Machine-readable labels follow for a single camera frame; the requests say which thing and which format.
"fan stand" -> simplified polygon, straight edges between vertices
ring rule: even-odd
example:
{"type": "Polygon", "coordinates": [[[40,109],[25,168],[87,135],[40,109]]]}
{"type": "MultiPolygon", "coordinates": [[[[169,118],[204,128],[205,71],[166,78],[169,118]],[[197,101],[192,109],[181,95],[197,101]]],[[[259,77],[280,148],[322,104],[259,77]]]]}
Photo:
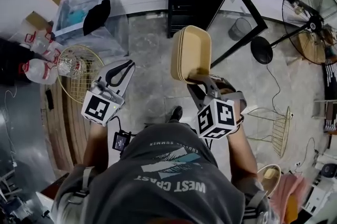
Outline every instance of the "fan stand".
{"type": "Polygon", "coordinates": [[[314,15],[310,17],[309,21],[304,24],[302,27],[296,29],[294,32],[290,34],[286,34],[282,36],[277,41],[270,44],[265,38],[258,36],[251,42],[251,51],[253,54],[253,57],[256,59],[257,62],[261,64],[268,64],[273,59],[273,47],[277,45],[278,43],[294,36],[295,34],[298,34],[300,31],[304,29],[308,29],[311,32],[316,32],[319,34],[320,30],[322,29],[322,17],[319,15],[314,15]]]}

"gray t-shirt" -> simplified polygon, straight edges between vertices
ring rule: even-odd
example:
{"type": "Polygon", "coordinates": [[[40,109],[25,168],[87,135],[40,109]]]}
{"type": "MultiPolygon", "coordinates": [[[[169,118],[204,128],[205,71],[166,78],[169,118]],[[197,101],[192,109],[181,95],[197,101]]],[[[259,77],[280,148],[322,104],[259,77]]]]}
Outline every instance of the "gray t-shirt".
{"type": "MultiPolygon", "coordinates": [[[[56,203],[63,194],[81,189],[83,170],[75,167],[56,203]]],[[[240,223],[259,190],[256,179],[233,186],[205,143],[185,125],[158,124],[137,134],[120,161],[92,178],[85,223],[147,223],[156,218],[240,223]]],[[[266,198],[261,210],[269,210],[266,198]]]]}

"plastic bottle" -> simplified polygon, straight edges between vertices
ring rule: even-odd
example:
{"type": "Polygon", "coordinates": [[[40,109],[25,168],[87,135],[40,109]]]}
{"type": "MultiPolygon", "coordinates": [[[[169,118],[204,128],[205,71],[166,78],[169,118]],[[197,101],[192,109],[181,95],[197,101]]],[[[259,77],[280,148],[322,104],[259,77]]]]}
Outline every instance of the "plastic bottle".
{"type": "Polygon", "coordinates": [[[31,59],[23,64],[22,70],[30,81],[39,84],[52,85],[57,79],[56,65],[41,59],[31,59]]]}

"electric fan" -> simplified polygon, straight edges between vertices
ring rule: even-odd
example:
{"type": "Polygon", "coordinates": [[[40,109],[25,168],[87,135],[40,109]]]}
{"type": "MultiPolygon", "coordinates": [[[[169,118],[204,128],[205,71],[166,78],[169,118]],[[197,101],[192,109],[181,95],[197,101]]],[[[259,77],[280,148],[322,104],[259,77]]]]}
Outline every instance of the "electric fan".
{"type": "Polygon", "coordinates": [[[251,42],[252,54],[259,63],[271,62],[272,48],[287,38],[304,58],[315,64],[337,62],[335,0],[283,0],[282,16],[285,35],[272,44],[260,36],[251,42]]]}

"trash can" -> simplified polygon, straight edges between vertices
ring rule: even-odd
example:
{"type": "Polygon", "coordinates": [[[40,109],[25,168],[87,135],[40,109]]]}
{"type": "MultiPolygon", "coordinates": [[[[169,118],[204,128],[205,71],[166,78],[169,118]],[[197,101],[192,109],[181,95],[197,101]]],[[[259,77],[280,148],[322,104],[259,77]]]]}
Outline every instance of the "trash can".
{"type": "Polygon", "coordinates": [[[249,33],[251,30],[252,30],[251,24],[249,24],[249,22],[244,18],[240,17],[235,21],[234,25],[230,28],[230,30],[228,31],[228,35],[232,40],[238,41],[247,33],[249,33]]]}

